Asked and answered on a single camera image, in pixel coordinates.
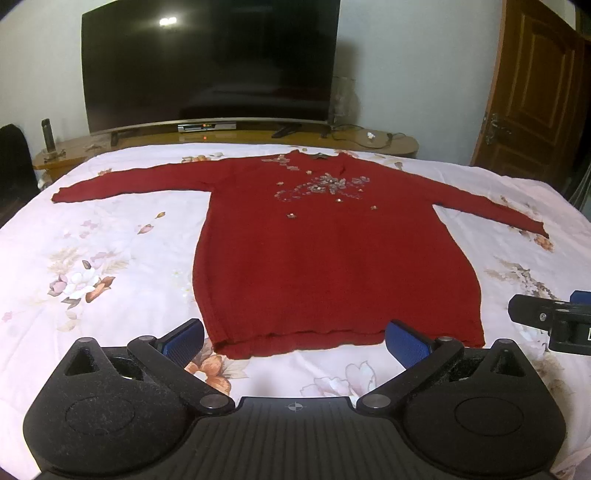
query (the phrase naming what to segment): blue gripper pad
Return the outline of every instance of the blue gripper pad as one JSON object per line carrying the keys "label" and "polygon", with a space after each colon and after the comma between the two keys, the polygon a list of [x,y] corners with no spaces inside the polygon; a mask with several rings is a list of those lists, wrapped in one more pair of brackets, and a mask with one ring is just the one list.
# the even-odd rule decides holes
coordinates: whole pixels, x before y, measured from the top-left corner
{"label": "blue gripper pad", "polygon": [[571,293],[569,302],[591,305],[591,291],[575,290]]}
{"label": "blue gripper pad", "polygon": [[404,368],[411,368],[433,351],[433,342],[402,322],[386,327],[386,348]]}
{"label": "blue gripper pad", "polygon": [[191,319],[158,339],[157,349],[176,365],[185,368],[197,355],[205,340],[205,331],[199,319]]}

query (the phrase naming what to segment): door handle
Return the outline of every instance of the door handle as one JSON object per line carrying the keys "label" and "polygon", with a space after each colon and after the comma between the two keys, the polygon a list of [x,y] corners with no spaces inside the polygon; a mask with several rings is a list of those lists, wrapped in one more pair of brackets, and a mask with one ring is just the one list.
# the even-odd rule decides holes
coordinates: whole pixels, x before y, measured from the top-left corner
{"label": "door handle", "polygon": [[493,113],[491,115],[491,123],[489,124],[489,127],[488,127],[488,133],[486,134],[486,137],[485,137],[486,145],[492,145],[492,143],[495,141],[496,133],[498,131],[501,131],[507,135],[513,134],[513,130],[511,130],[511,128],[503,127],[499,123],[498,113]]}

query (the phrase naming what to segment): door panel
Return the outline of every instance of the door panel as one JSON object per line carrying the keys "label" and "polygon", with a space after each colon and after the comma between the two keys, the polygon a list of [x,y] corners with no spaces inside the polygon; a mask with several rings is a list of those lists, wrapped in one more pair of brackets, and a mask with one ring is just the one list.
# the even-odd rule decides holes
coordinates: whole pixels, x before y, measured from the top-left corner
{"label": "door panel", "polygon": [[539,0],[504,0],[486,121],[472,165],[560,187],[582,84],[584,40]]}

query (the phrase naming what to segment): white wall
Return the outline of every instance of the white wall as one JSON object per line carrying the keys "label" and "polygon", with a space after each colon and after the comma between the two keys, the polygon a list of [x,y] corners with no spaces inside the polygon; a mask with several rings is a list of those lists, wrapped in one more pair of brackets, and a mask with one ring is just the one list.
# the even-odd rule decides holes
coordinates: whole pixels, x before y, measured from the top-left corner
{"label": "white wall", "polygon": [[[31,152],[41,120],[88,133],[80,16],[109,0],[23,0],[0,21],[0,125]],[[467,164],[494,68],[501,0],[342,0],[336,73],[356,79],[358,122],[418,139],[420,158]]]}
{"label": "white wall", "polygon": [[45,147],[44,118],[57,140],[88,135],[81,17],[109,1],[23,0],[0,21],[0,125],[18,125],[32,155]]}
{"label": "white wall", "polygon": [[468,164],[501,8],[501,0],[343,0],[339,37],[353,47],[355,67],[337,59],[336,74],[353,70],[358,122],[414,136],[425,160]]}
{"label": "white wall", "polygon": [[541,0],[571,27],[576,28],[576,10],[569,0]]}

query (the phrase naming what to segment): black tv screen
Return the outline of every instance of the black tv screen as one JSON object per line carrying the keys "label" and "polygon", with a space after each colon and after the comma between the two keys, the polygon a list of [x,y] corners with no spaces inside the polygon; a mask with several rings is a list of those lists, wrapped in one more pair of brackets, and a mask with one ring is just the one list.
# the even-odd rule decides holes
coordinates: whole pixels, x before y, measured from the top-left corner
{"label": "black tv screen", "polygon": [[91,132],[157,122],[326,122],[340,0],[117,0],[82,16]]}

